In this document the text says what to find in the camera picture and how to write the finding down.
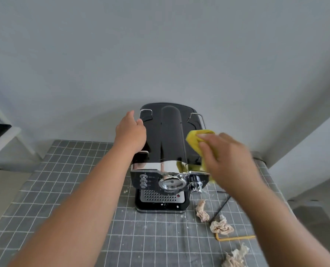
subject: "table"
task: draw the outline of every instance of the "table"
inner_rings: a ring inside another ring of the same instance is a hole
[[[30,176],[0,219],[0,266],[30,238],[35,229],[85,179],[112,147],[112,143],[56,140],[37,170]],[[284,201],[264,162],[255,160],[265,183]],[[220,266],[225,252],[240,247],[239,241],[218,242],[209,226],[195,216],[199,199],[212,217],[227,195],[214,183],[202,194],[191,195],[183,214],[144,214],[134,205],[135,189],[128,171],[118,207],[96,266]],[[253,234],[240,206],[230,199],[222,214],[235,228],[229,236]],[[256,239],[243,240],[249,248],[248,267],[267,266]]]

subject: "person's left hand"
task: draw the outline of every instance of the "person's left hand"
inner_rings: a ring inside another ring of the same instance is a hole
[[[134,154],[141,151],[146,141],[146,128],[141,119],[134,120],[134,110],[127,114],[115,128],[114,146],[122,146]]]

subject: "drip tray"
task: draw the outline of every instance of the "drip tray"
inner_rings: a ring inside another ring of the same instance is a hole
[[[171,203],[184,203],[185,202],[185,192],[172,196],[166,196],[155,192],[154,190],[141,190],[140,200],[142,202],[171,202]]]
[[[153,190],[136,189],[135,206],[138,212],[182,213],[189,207],[189,191],[163,195]]]

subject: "white debris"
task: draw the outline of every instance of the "white debris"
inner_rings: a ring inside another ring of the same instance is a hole
[[[232,251],[232,256],[226,253],[222,267],[245,267],[244,256],[249,252],[249,248],[243,243],[240,246],[240,250],[236,249]]]
[[[229,234],[234,231],[233,227],[227,224],[227,219],[220,215],[220,221],[213,221],[209,226],[211,232],[213,233],[220,233],[220,234]]]
[[[197,211],[197,216],[201,218],[201,222],[206,222],[209,220],[209,215],[203,210],[204,204],[206,203],[205,200],[199,200],[197,203],[196,211]]]

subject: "person's left arm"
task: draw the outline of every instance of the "person's left arm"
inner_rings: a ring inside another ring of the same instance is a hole
[[[146,129],[128,112],[114,146],[41,225],[8,265],[93,266],[117,207],[127,169],[146,140]]]

